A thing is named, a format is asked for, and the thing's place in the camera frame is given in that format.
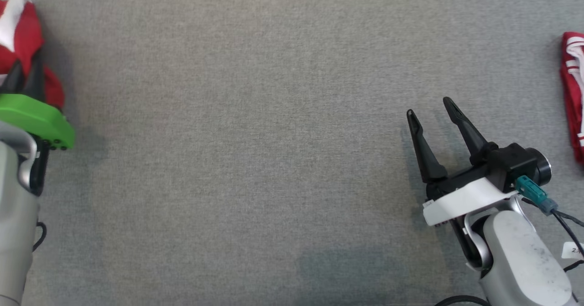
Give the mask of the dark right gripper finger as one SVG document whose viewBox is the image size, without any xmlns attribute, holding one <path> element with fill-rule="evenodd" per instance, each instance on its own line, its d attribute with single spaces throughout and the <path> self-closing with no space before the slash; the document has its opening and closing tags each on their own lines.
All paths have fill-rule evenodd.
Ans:
<svg viewBox="0 0 584 306">
<path fill-rule="evenodd" d="M 475 125 L 466 117 L 463 111 L 455 104 L 452 98 L 443 98 L 443 104 L 451 122 L 458 127 L 464 139 L 470 153 L 470 163 L 472 165 L 485 163 L 488 154 L 498 149 L 498 144 L 488 142 Z"/>
<path fill-rule="evenodd" d="M 423 135 L 423 127 L 412 109 L 407 111 L 407 123 L 410 129 L 417 164 L 423 183 L 439 182 L 447 178 L 447 171 L 432 152 Z"/>
</svg>

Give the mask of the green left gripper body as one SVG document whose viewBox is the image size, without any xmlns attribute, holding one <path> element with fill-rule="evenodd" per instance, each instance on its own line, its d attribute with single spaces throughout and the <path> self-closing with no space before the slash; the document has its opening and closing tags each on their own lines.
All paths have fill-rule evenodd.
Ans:
<svg viewBox="0 0 584 306">
<path fill-rule="evenodd" d="M 0 120 L 47 140 L 56 148 L 71 149 L 76 141 L 73 126 L 60 110 L 23 94 L 2 94 Z"/>
</svg>

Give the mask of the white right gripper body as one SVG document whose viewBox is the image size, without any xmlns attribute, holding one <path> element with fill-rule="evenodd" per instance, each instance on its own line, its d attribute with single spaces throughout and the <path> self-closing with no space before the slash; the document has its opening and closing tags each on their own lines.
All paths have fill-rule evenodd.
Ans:
<svg viewBox="0 0 584 306">
<path fill-rule="evenodd" d="M 440 164 L 422 166 L 422 182 L 426 184 L 422 214 L 426 224 L 435 226 L 517 195 L 515 190 L 499 190 L 488 179 L 489 173 L 486 163 L 452 176 Z"/>
</svg>

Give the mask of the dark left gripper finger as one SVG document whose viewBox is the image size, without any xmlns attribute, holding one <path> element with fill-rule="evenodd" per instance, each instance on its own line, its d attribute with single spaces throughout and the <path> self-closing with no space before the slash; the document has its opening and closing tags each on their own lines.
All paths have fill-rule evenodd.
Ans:
<svg viewBox="0 0 584 306">
<path fill-rule="evenodd" d="M 25 83 L 25 95 L 39 102 L 46 102 L 42 53 L 36 53 L 31 59 L 31 69 Z"/>
<path fill-rule="evenodd" d="M 24 73 L 20 61 L 15 61 L 0 87 L 0 94 L 19 94 L 24 85 Z"/>
</svg>

